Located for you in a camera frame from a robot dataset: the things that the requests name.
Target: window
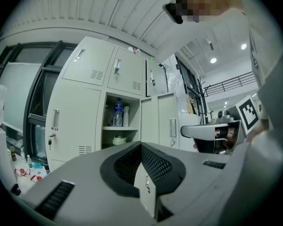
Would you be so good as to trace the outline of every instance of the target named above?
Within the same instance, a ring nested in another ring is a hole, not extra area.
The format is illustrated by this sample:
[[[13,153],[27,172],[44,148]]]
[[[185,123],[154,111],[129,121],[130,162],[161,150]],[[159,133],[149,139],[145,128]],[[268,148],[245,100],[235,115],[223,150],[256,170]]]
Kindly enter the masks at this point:
[[[51,93],[76,46],[62,41],[17,44],[0,55],[0,83],[8,88],[2,128],[8,148],[13,145],[17,154],[24,146],[25,154],[42,163]]]
[[[27,96],[41,64],[8,63],[0,84],[8,89],[4,107],[4,124],[23,132],[23,116]]]
[[[42,64],[46,56],[51,51],[52,47],[48,48],[23,48],[21,49],[14,62],[17,63],[40,63]]]

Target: white machine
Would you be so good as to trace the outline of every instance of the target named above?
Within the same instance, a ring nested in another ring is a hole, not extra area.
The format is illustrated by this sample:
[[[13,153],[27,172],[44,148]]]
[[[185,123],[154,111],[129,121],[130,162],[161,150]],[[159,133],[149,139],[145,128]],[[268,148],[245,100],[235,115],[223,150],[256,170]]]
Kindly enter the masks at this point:
[[[8,192],[17,196],[21,194],[21,190],[16,181],[15,174],[10,164],[10,157],[6,147],[6,134],[0,128],[0,179]]]

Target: upper locker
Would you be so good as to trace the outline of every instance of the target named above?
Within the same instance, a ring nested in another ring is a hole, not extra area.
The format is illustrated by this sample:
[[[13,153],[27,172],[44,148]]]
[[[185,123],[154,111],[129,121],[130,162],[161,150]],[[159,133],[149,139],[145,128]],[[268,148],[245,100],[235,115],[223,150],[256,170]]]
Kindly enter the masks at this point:
[[[102,40],[85,38],[63,79],[103,86],[114,49],[115,46]]]

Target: vent slot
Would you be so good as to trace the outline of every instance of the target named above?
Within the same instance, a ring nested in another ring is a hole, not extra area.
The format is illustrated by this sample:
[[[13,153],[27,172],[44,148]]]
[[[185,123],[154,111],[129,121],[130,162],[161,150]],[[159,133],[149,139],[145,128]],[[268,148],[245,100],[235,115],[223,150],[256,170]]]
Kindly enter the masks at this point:
[[[62,181],[36,208],[36,212],[53,220],[74,187],[73,183]]]
[[[212,167],[212,168],[217,168],[217,169],[223,169],[226,165],[226,163],[220,163],[220,162],[214,162],[214,161],[205,161],[203,165]]]
[[[133,86],[132,86],[133,89],[136,89],[136,90],[141,90],[142,86],[140,83],[137,83],[135,81],[133,81]]]
[[[103,77],[103,72],[97,71],[97,70],[93,70],[90,76],[90,78],[95,79],[95,80],[101,80],[102,77]]]
[[[91,146],[83,146],[83,145],[79,146],[79,154],[80,155],[89,154],[91,152],[92,152],[92,147]]]

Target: door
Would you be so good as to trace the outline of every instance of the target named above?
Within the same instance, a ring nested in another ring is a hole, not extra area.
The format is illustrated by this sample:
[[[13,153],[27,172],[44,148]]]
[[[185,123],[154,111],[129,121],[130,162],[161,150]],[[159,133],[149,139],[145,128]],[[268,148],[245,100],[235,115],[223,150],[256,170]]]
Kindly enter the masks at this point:
[[[119,48],[112,67],[108,87],[142,95],[143,59]]]
[[[63,79],[103,86],[114,48],[104,41],[85,38],[67,67]]]
[[[165,69],[153,61],[147,61],[147,96],[167,93]]]
[[[46,146],[51,160],[69,161],[95,148],[95,128],[100,91],[80,87],[61,80],[50,98],[46,120],[46,140],[55,133]]]
[[[141,100],[141,141],[177,148],[178,112],[174,93]]]

